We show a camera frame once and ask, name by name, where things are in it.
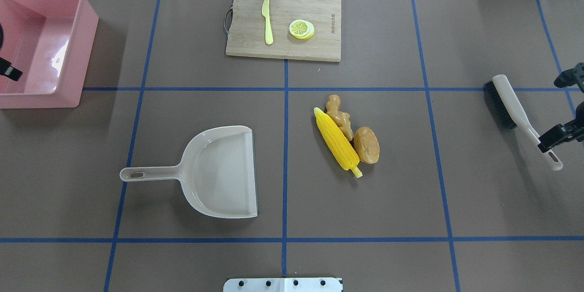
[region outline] pink container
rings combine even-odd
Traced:
[[[76,107],[98,16],[87,0],[0,0],[0,57],[23,72],[0,76],[0,109]]]

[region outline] lemon slice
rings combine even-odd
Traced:
[[[294,37],[305,37],[308,32],[308,24],[305,20],[295,20],[290,23],[290,34]]]
[[[290,34],[300,40],[308,40],[314,35],[314,25],[305,20],[295,20],[290,23]]]

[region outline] wooden cutting board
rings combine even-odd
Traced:
[[[271,45],[265,43],[263,1],[233,0],[227,55],[340,62],[340,0],[270,0]],[[298,40],[288,32],[297,19],[312,22],[312,38]]]

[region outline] white mounting plate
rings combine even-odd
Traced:
[[[342,281],[333,277],[229,279],[223,292],[343,292]]]

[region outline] corn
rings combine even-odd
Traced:
[[[338,128],[334,121],[327,113],[324,113],[319,107],[314,108],[314,116],[317,119],[317,126],[327,143],[334,159],[339,163],[343,170],[353,172],[355,177],[363,176],[357,165],[359,164],[359,155],[349,144],[349,140]]]

